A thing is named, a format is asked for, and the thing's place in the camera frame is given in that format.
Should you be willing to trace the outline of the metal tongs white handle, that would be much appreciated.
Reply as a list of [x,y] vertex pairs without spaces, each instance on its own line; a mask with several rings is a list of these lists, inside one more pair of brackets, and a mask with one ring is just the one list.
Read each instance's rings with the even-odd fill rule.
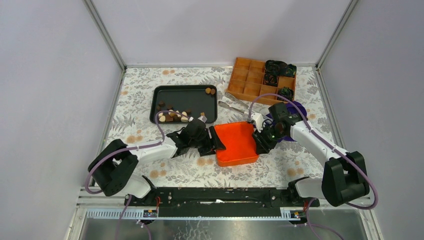
[[225,109],[237,112],[237,113],[242,114],[242,115],[248,115],[249,105],[247,103],[244,103],[243,101],[239,100],[238,98],[236,98],[234,95],[232,95],[229,92],[226,92],[224,94],[224,97],[229,99],[232,104],[230,104],[226,101],[223,101],[223,100],[219,100],[218,101],[219,106],[221,106]]

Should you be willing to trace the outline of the orange box lid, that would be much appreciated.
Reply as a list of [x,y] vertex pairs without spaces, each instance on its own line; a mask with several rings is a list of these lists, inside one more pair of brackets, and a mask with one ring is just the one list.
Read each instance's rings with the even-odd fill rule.
[[215,125],[214,129],[226,148],[216,151],[217,164],[220,167],[252,164],[258,160],[252,124],[245,121],[232,122]]

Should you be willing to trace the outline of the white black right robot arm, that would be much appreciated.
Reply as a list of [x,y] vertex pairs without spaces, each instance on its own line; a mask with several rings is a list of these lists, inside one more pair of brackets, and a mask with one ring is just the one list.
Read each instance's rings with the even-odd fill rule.
[[252,137],[258,155],[268,154],[279,140],[289,137],[303,146],[322,165],[321,178],[302,177],[288,184],[287,201],[293,206],[306,199],[325,199],[338,207],[370,193],[364,157],[349,152],[316,131],[301,113],[291,113],[283,102],[269,107],[270,117],[249,111],[249,123],[254,125]]

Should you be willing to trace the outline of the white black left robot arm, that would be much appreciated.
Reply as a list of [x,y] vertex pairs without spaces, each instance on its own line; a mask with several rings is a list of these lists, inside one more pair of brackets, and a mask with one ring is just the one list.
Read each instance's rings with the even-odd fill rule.
[[88,166],[85,190],[107,197],[118,193],[131,195],[144,206],[155,200],[153,184],[147,177],[134,173],[140,163],[182,156],[197,149],[200,156],[214,155],[226,149],[213,126],[194,119],[180,130],[162,136],[161,141],[129,146],[113,140]]

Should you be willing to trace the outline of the black chocolate tray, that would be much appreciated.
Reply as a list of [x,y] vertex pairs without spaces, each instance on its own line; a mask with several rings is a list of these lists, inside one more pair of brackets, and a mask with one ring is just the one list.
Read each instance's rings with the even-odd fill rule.
[[217,87],[211,84],[158,86],[153,91],[149,120],[154,123],[155,115],[166,110],[186,112],[194,118],[203,112],[211,124],[218,118]]

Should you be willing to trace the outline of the purple cloth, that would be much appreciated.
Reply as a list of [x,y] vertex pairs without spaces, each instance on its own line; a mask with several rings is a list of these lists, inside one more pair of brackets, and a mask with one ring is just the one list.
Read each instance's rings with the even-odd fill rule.
[[[300,112],[301,112],[301,113],[302,113],[305,117],[307,117],[307,115],[308,115],[307,110],[304,108],[304,106],[303,106],[300,102],[293,101],[293,104],[294,104],[295,106],[293,106],[293,105],[292,105],[292,104],[290,104],[290,103],[286,103],[286,104],[285,104],[285,106],[286,106],[287,110],[288,110],[291,114],[298,114],[298,113],[299,113],[299,111],[298,111],[298,110],[300,110]],[[294,142],[295,140],[294,140],[294,139],[292,139],[290,136],[284,136],[284,137],[282,137],[282,138],[280,138],[280,139],[278,140],[278,142],[279,142],[279,143],[281,143],[281,142],[283,142],[283,141],[285,141],[285,142]]]

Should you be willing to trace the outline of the orange compartment organizer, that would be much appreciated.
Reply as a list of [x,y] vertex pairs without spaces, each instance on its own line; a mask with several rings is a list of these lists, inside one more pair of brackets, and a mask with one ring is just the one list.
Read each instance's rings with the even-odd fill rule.
[[273,105],[282,101],[282,99],[273,96],[280,90],[288,88],[293,93],[296,92],[297,76],[279,76],[277,85],[267,85],[264,82],[266,73],[266,62],[251,58],[237,57],[233,65],[227,93],[232,94],[239,100],[251,102],[256,97],[268,94],[260,98],[257,102],[265,105]]

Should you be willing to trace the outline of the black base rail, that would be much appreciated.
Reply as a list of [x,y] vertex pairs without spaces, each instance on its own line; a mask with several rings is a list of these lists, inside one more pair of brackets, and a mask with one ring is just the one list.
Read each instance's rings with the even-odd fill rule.
[[291,188],[156,187],[143,198],[127,197],[131,207],[152,207],[159,217],[300,218],[318,200],[303,198]]

